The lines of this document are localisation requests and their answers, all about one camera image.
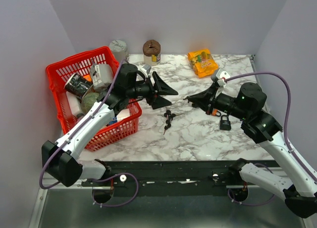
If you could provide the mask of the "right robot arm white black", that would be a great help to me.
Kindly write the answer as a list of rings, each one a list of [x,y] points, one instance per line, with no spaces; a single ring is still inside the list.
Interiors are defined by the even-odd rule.
[[[213,109],[241,120],[241,129],[267,151],[287,174],[284,179],[239,159],[228,171],[233,184],[249,182],[282,199],[295,215],[308,218],[317,212],[317,172],[284,136],[285,129],[263,110],[267,95],[256,83],[244,83],[237,97],[218,93],[213,83],[207,90],[185,99],[210,114]]]

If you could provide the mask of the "orange padlock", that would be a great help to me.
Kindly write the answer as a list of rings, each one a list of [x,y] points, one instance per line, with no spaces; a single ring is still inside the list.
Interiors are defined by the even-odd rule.
[[[216,117],[221,117],[221,113],[217,109],[213,109],[211,114]]]

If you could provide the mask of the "red plastic basket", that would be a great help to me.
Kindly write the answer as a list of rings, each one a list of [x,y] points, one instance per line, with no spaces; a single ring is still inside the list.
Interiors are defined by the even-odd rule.
[[[64,85],[74,73],[83,77],[88,76],[92,62],[108,64],[113,73],[116,72],[119,66],[109,47],[103,46],[75,54],[46,67],[50,89],[57,109],[57,118],[61,124],[63,134],[68,133],[77,124],[77,118],[71,112]],[[129,117],[99,130],[85,149],[94,152],[136,133],[142,109],[137,102],[129,104],[127,109],[130,112]]]

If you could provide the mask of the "clear plastic bottle blue label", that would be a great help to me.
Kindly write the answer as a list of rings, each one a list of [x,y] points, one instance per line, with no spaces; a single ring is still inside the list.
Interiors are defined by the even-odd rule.
[[[115,116],[110,122],[109,122],[109,126],[110,125],[113,125],[117,122],[120,122],[126,118],[128,118],[130,116],[130,110],[127,108],[127,109],[124,109],[122,110],[121,112],[118,113],[117,116]]]

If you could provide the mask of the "green melon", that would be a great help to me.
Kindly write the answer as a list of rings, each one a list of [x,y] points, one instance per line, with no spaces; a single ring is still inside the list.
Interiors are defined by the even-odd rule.
[[[84,114],[86,114],[94,105],[94,103],[97,101],[97,98],[99,97],[99,93],[97,92],[90,92],[87,93],[81,101],[81,108]]]

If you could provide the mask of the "brown lidded white jar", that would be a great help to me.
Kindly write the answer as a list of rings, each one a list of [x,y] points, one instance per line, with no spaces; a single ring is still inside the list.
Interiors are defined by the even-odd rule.
[[[161,46],[156,40],[148,40],[143,45],[144,63],[156,66],[160,63]]]

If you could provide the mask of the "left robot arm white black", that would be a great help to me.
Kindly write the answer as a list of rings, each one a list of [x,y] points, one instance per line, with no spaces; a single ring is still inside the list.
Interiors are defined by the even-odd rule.
[[[152,109],[159,109],[171,105],[164,96],[178,95],[157,72],[138,81],[137,75],[141,74],[137,66],[127,60],[120,63],[110,87],[99,94],[89,112],[64,136],[42,145],[41,176],[48,173],[66,187],[79,179],[92,179],[99,186],[109,182],[110,174],[102,162],[78,160],[88,142],[125,109],[131,99],[145,99]]]

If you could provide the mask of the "grey marbled cylinder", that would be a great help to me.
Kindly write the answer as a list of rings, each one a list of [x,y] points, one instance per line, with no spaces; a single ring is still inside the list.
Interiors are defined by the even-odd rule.
[[[126,42],[122,40],[114,40],[108,47],[119,63],[122,61],[124,61],[124,63],[128,63],[129,53]]]

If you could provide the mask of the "black padlock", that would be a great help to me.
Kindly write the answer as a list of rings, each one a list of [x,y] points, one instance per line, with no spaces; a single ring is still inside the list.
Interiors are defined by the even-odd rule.
[[[231,122],[227,115],[221,115],[219,129],[223,131],[230,131],[231,130]]]

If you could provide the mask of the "orange snack bag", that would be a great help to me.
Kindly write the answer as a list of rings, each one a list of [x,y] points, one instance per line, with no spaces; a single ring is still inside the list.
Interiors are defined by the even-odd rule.
[[[218,70],[218,64],[215,62],[210,50],[207,48],[189,52],[187,56],[191,68],[199,78],[211,76]]]

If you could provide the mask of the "grey white carton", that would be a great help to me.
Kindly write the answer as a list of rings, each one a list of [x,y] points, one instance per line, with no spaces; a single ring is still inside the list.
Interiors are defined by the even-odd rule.
[[[95,63],[90,68],[90,77],[93,82],[94,91],[101,92],[112,83],[112,68],[108,64]]]

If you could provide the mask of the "black mounting rail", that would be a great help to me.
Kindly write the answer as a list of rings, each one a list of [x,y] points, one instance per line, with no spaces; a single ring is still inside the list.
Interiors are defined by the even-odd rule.
[[[247,160],[235,161],[105,161],[107,179],[126,173],[127,180],[113,179],[114,195],[199,196],[226,194],[228,186],[242,187],[238,169]]]

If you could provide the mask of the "black patterned cup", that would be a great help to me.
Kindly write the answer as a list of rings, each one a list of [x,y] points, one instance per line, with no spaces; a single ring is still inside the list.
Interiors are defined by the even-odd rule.
[[[74,73],[71,77],[66,81],[64,85],[64,89],[67,92],[72,93],[75,95],[79,100],[89,92],[92,88],[93,83],[88,81],[83,76],[79,75],[78,73]]]

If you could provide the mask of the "black key bunch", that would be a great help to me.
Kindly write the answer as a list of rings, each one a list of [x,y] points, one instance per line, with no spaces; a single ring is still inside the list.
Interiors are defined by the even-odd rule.
[[[165,134],[165,132],[171,127],[171,122],[173,118],[176,116],[176,114],[172,113],[170,110],[166,110],[163,116],[166,118],[164,132],[163,132],[163,134]]]

